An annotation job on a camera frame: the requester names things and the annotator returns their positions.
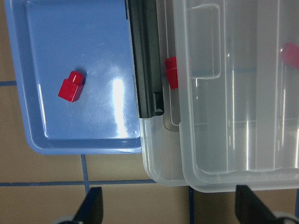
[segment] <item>tile floor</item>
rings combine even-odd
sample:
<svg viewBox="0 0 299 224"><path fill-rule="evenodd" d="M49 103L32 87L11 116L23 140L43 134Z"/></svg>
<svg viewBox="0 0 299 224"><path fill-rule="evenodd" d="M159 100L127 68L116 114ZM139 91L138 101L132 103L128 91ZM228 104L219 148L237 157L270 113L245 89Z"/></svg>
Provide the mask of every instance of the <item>tile floor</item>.
<svg viewBox="0 0 299 224"><path fill-rule="evenodd" d="M92 186L103 187L105 224L238 223L234 193L194 191L193 204L192 189L154 183L141 154L45 156L32 151L23 132L3 0L0 96L0 224L50 224L73 215ZM294 212L295 189L257 194L271 209Z"/></svg>

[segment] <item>tile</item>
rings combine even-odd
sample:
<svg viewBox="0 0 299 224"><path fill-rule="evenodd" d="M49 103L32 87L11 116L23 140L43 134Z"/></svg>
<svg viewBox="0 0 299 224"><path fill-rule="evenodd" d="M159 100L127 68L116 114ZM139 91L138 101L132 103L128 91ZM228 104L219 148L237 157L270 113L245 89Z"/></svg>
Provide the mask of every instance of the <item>tile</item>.
<svg viewBox="0 0 299 224"><path fill-rule="evenodd" d="M82 181L80 155L41 155L26 143L16 86L0 87L0 182Z"/></svg>
<svg viewBox="0 0 299 224"><path fill-rule="evenodd" d="M255 194L271 211L294 214L296 190L265 190ZM200 193L194 191L194 223L239 224L235 217L235 193Z"/></svg>
<svg viewBox="0 0 299 224"><path fill-rule="evenodd" d="M4 0L0 1L0 81L15 80L13 60L10 50Z"/></svg>
<svg viewBox="0 0 299 224"><path fill-rule="evenodd" d="M103 224L189 223L188 187L123 184L103 185L102 191Z"/></svg>
<svg viewBox="0 0 299 224"><path fill-rule="evenodd" d="M0 187L0 223L47 223L75 215L84 186Z"/></svg>
<svg viewBox="0 0 299 224"><path fill-rule="evenodd" d="M86 155L90 181L146 180L142 154Z"/></svg>

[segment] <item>red block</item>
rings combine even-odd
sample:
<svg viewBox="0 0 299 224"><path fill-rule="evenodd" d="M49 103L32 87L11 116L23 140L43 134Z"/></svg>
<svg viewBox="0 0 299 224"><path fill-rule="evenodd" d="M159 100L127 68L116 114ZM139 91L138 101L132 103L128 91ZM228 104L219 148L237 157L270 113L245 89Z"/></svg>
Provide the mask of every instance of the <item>red block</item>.
<svg viewBox="0 0 299 224"><path fill-rule="evenodd" d="M62 83L58 96L70 102L77 101L84 87L83 80L84 76L80 72L72 71Z"/></svg>
<svg viewBox="0 0 299 224"><path fill-rule="evenodd" d="M281 50L282 60L289 66L299 69L299 47L293 43L285 43Z"/></svg>
<svg viewBox="0 0 299 224"><path fill-rule="evenodd" d="M172 90L178 88L178 69L177 69L177 58L170 57L165 60L166 76L168 79L169 86Z"/></svg>

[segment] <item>brown tile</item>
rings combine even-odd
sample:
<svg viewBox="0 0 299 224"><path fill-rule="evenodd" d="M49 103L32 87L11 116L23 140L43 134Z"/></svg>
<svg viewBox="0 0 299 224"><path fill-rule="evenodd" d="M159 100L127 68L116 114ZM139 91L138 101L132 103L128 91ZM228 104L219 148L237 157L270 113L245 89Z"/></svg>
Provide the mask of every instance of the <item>brown tile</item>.
<svg viewBox="0 0 299 224"><path fill-rule="evenodd" d="M16 86L0 87L0 182L82 181L79 155L41 155L26 143Z"/></svg>
<svg viewBox="0 0 299 224"><path fill-rule="evenodd" d="M13 60L9 45L4 0L0 1L0 81L15 80Z"/></svg>
<svg viewBox="0 0 299 224"><path fill-rule="evenodd" d="M271 211L294 214L296 190L255 191ZM200 193L194 191L194 223L239 224L235 217L235 193Z"/></svg>
<svg viewBox="0 0 299 224"><path fill-rule="evenodd" d="M84 186L0 187L0 223L52 223L75 215Z"/></svg>
<svg viewBox="0 0 299 224"><path fill-rule="evenodd" d="M145 180L142 154L86 155L90 181Z"/></svg>
<svg viewBox="0 0 299 224"><path fill-rule="evenodd" d="M103 185L103 224L189 223L188 187Z"/></svg>

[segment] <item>clear plastic bin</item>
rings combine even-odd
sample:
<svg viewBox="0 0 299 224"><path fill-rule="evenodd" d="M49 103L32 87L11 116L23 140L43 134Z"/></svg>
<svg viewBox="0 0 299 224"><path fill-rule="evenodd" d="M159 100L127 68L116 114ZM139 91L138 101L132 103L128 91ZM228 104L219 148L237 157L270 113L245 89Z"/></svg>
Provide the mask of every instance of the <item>clear plastic bin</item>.
<svg viewBox="0 0 299 224"><path fill-rule="evenodd" d="M202 192L299 187L297 0L174 0L183 174Z"/></svg>

